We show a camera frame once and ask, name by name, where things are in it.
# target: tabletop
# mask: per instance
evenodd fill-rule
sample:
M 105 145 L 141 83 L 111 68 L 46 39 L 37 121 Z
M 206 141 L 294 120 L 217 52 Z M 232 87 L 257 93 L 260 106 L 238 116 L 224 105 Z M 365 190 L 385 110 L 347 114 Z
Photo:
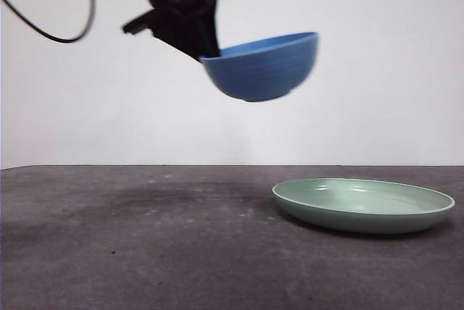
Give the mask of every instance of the tabletop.
M 279 210 L 297 178 L 456 200 L 423 232 L 362 235 Z M 464 167 L 33 166 L 1 171 L 5 310 L 464 309 Z

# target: white backdrop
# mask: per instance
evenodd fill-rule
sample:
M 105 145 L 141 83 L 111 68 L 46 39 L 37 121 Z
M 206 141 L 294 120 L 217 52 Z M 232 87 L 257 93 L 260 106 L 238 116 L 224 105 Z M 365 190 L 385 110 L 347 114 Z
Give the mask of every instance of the white backdrop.
M 60 36 L 88 0 L 11 0 Z M 222 46 L 320 32 L 288 96 L 224 96 L 193 59 L 120 26 L 145 0 L 97 0 L 84 41 L 3 7 L 2 167 L 28 164 L 464 165 L 463 0 L 220 0 Z

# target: cable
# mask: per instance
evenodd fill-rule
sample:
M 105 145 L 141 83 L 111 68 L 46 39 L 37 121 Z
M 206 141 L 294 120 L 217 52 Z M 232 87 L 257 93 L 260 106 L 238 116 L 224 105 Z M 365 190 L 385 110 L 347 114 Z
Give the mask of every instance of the cable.
M 24 15 L 21 14 L 20 11 L 18 11 L 8 0 L 3 0 L 3 2 L 19 17 L 21 18 L 22 21 L 24 21 L 27 25 L 29 25 L 32 29 L 40 33 L 42 36 L 47 37 L 49 40 L 60 42 L 60 43 L 73 43 L 77 42 L 80 39 L 82 39 L 87 33 L 90 31 L 92 24 L 94 22 L 94 17 L 95 17 L 95 0 L 90 0 L 90 10 L 88 12 L 88 19 L 86 26 L 84 29 L 80 32 L 79 35 L 73 38 L 60 38 L 56 37 L 53 35 L 50 35 L 49 33 L 46 33 L 42 29 L 38 28 L 36 25 L 34 25 L 28 18 L 26 18 Z

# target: plate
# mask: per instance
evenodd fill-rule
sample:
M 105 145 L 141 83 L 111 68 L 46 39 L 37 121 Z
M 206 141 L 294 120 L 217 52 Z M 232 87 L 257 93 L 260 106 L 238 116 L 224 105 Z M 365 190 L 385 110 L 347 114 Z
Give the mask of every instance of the plate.
M 436 190 L 375 180 L 312 178 L 274 186 L 278 205 L 322 227 L 397 234 L 431 228 L 447 218 L 452 197 Z

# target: ceramic plate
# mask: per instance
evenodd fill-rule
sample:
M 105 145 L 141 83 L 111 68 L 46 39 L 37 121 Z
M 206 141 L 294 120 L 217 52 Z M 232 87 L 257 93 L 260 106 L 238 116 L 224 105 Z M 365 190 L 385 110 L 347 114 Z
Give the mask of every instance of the ceramic plate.
M 313 178 L 279 183 L 278 205 L 314 225 L 356 233 L 425 230 L 447 218 L 455 201 L 436 190 L 374 180 Z

